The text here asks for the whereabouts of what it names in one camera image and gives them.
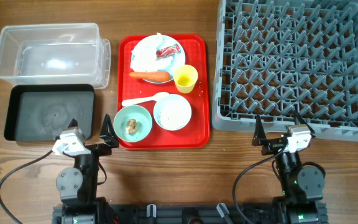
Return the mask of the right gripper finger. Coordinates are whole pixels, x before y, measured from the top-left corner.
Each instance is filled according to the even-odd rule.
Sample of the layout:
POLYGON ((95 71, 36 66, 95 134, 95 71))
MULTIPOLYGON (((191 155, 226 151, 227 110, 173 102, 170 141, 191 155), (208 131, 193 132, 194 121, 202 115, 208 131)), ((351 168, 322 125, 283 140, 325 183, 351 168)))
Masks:
POLYGON ((294 123, 297 125, 297 124, 305 124, 307 127, 308 127, 308 129, 309 129, 309 131, 310 131, 310 134, 312 135, 312 136, 314 136, 314 134, 315 134, 315 131, 314 131, 314 129, 300 116, 300 114, 297 112, 297 110, 295 110, 294 112, 293 112, 293 118, 294 118, 294 123))
POLYGON ((262 121, 260 118, 260 115, 258 114, 256 116, 256 122, 255 122, 255 131, 254 131, 254 137, 252 140, 253 146, 263 146, 266 145, 266 135, 265 131, 262 125, 262 121))

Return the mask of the brown food scrap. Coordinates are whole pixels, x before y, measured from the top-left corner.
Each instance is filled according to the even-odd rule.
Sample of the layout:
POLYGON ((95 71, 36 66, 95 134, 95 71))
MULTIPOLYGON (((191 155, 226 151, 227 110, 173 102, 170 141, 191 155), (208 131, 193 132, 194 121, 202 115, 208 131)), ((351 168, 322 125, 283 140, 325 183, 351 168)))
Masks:
POLYGON ((126 123, 126 133, 127 134, 134 134, 138 129, 137 120, 136 119, 129 119, 126 123))

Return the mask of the green bowl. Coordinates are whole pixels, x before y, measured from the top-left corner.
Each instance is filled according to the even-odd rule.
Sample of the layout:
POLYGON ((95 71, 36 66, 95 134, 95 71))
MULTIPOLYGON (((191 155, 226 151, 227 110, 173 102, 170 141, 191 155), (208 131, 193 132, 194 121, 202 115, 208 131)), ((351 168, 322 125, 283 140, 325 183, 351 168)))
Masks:
POLYGON ((117 112, 113 128, 119 139, 126 142, 139 142, 149 135, 152 124, 152 117, 147 109, 139 105, 131 105, 117 112), (132 119, 136 121, 137 128, 133 133, 128 133, 127 123, 132 119))

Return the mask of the white plastic spoon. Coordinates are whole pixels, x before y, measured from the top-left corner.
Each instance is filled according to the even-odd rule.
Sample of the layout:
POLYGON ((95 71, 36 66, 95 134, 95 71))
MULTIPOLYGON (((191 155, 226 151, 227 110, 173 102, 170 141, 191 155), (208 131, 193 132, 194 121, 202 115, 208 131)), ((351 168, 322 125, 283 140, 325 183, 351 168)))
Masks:
POLYGON ((148 101, 159 101, 168 95, 169 95, 169 93, 167 93, 167 92, 158 92, 158 93, 154 94, 154 96, 124 100, 124 101, 122 101, 121 105, 123 107, 127 107, 127 106, 131 106, 131 105, 138 105, 140 103, 145 103, 148 101))

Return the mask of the light blue bowl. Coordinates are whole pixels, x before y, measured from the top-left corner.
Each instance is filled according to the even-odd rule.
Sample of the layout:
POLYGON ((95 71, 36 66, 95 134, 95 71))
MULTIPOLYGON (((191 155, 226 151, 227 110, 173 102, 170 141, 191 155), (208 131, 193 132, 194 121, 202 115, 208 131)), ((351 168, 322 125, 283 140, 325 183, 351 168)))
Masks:
POLYGON ((153 115, 161 128, 167 131, 178 131, 190 122, 192 109, 185 97, 169 94, 156 102, 153 115))

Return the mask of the orange carrot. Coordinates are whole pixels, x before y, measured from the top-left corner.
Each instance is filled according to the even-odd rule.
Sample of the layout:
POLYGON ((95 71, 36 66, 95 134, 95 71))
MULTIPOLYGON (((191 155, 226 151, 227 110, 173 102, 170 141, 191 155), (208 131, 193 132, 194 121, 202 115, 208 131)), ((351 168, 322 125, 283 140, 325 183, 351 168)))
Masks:
POLYGON ((155 82, 167 82, 171 79, 170 74, 165 71, 131 72, 129 74, 129 76, 132 78, 151 80, 151 81, 155 81, 155 82))

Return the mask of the white napkin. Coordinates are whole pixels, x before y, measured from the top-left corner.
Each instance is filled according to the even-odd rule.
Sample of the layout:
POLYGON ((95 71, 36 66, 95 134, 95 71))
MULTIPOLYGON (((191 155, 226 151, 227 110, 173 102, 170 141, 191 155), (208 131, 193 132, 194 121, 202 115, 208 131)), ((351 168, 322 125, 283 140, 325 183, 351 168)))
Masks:
POLYGON ((157 59, 156 51, 163 42, 160 33, 142 39, 132 50, 133 59, 130 68, 135 72, 156 72, 169 67, 173 57, 157 59))

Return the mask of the yellow plastic cup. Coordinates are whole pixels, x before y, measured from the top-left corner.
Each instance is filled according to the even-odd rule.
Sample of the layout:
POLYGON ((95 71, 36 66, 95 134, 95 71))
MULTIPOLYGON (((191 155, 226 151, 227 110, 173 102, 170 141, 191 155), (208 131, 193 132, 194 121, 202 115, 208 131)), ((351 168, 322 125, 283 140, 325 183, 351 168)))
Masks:
POLYGON ((198 80, 197 69, 191 65, 183 65, 174 73, 174 82, 180 93, 190 93, 198 80))

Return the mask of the light blue plate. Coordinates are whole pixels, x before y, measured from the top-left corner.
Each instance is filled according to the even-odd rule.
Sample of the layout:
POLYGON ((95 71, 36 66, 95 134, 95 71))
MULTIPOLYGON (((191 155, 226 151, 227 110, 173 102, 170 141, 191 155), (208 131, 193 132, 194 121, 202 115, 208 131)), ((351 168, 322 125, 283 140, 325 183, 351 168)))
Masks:
POLYGON ((186 62, 185 51, 173 37, 156 33, 141 39, 131 51, 130 68, 134 72, 167 72, 169 78, 157 81, 143 78, 153 84, 168 83, 175 71, 186 62))

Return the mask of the red snack wrapper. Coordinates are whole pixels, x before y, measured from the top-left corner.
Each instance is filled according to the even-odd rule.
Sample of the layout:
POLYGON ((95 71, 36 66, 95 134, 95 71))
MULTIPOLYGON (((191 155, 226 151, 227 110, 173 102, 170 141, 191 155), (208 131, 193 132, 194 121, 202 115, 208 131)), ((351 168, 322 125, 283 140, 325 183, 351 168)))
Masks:
POLYGON ((173 44, 171 46, 165 47, 163 49, 156 51, 157 59, 167 58, 169 56, 179 54, 181 52, 181 48, 178 44, 173 44))

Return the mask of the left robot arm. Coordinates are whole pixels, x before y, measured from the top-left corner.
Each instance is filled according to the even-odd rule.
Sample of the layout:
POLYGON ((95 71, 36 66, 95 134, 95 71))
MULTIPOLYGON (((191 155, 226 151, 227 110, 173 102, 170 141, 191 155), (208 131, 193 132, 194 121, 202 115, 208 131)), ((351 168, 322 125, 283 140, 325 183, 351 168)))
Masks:
POLYGON ((104 168, 99 162, 102 156, 110 156, 119 147, 110 116, 104 117, 100 138, 103 143, 86 145, 85 135, 73 119, 55 141, 52 151, 56 155, 74 158, 73 167, 63 169, 56 178, 61 207, 52 213, 54 224, 119 223, 119 218, 104 197, 97 198, 98 172, 104 168))

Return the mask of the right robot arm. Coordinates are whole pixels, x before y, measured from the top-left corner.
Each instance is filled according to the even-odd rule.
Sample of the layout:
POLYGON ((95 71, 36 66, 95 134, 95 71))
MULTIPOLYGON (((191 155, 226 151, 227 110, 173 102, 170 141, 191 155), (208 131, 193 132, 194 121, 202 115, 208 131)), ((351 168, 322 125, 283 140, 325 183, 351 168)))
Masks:
POLYGON ((295 112, 294 125, 280 138, 267 139, 260 116, 256 117, 253 146, 262 155, 272 155, 283 195, 272 202, 272 223, 328 222, 326 204, 321 203, 326 173, 315 162, 301 162, 299 152, 310 146, 315 131, 295 112))

